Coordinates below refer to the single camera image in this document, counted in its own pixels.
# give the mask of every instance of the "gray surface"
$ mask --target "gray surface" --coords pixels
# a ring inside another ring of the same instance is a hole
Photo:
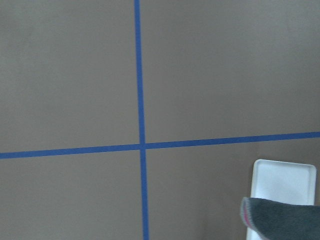
[[[0,1],[0,152],[134,144],[131,2]]]
[[[141,240],[139,152],[0,162],[0,239]]]
[[[320,2],[142,0],[148,142],[320,129]]]
[[[240,203],[257,159],[315,165],[320,140],[148,150],[151,240],[244,240]]]

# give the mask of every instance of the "blue tape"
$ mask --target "blue tape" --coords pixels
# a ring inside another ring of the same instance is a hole
[[[140,144],[128,144],[128,145],[92,146],[92,147],[80,147],[80,148],[38,150],[38,151],[18,151],[18,152],[0,153],[0,159],[32,158],[32,157],[45,157],[45,156],[58,156],[58,155],[73,155],[73,154],[93,154],[93,153],[131,151],[131,150],[139,150],[139,149],[140,149]]]
[[[142,47],[140,25],[140,2],[134,0],[134,23],[135,23],[135,54],[136,54],[136,79],[138,95],[139,116],[139,143],[140,143],[140,174],[141,174],[141,199],[142,199],[142,232],[143,240],[149,240],[149,214],[148,214],[148,180],[146,158],[146,130],[144,110],[144,88],[142,71]]]
[[[288,133],[288,134],[274,134],[274,135],[260,135],[260,136],[240,136],[240,137],[214,138],[214,139],[202,139],[202,140],[155,142],[155,143],[147,143],[145,146],[146,146],[146,149],[164,149],[164,148],[180,148],[180,147],[205,146],[205,145],[254,143],[254,142],[293,140],[293,139],[310,139],[310,138],[320,138],[320,131],[302,132],[302,133]]]

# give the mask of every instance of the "white tray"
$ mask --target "white tray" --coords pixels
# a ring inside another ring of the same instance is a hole
[[[313,165],[258,159],[254,163],[251,197],[285,204],[314,205],[317,169]],[[246,240],[261,240],[248,228]]]

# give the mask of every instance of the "horizontal blue line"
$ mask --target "horizontal blue line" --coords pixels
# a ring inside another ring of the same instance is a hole
[[[226,137],[226,138],[186,140],[186,141],[154,142],[154,143],[146,143],[146,144],[92,146],[92,147],[53,149],[53,150],[4,152],[4,153],[0,153],[0,159],[45,157],[45,156],[73,155],[73,154],[93,154],[93,153],[121,152],[121,151],[145,150],[145,149],[165,149],[165,148],[195,147],[195,146],[222,145],[222,144],[240,144],[240,143],[254,143],[254,142],[267,142],[267,141],[279,141],[279,140],[312,139],[312,138],[320,138],[320,131],[275,134],[275,135],[260,135],[260,136]]]
[[[139,150],[140,148],[141,148],[140,144],[128,144],[128,145],[91,146],[91,147],[53,149],[53,150],[38,150],[38,151],[5,152],[5,153],[0,153],[0,159],[119,152],[119,151]]]
[[[165,149],[165,148],[239,144],[239,143],[253,143],[253,142],[293,140],[293,139],[310,139],[310,138],[320,138],[320,131],[275,134],[275,135],[260,135],[260,136],[240,136],[240,137],[214,138],[214,139],[202,139],[202,140],[155,142],[155,143],[147,143],[145,147],[146,149]]]

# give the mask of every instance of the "vertical blue line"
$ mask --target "vertical blue line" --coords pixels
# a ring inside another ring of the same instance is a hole
[[[140,1],[139,0],[134,0],[134,19],[135,19],[134,21],[135,59],[136,59],[139,142],[140,142],[142,230],[143,230],[143,240],[149,240],[148,181],[147,181],[145,110],[144,110],[144,88],[143,88],[143,72],[142,72],[142,47],[141,47]]]

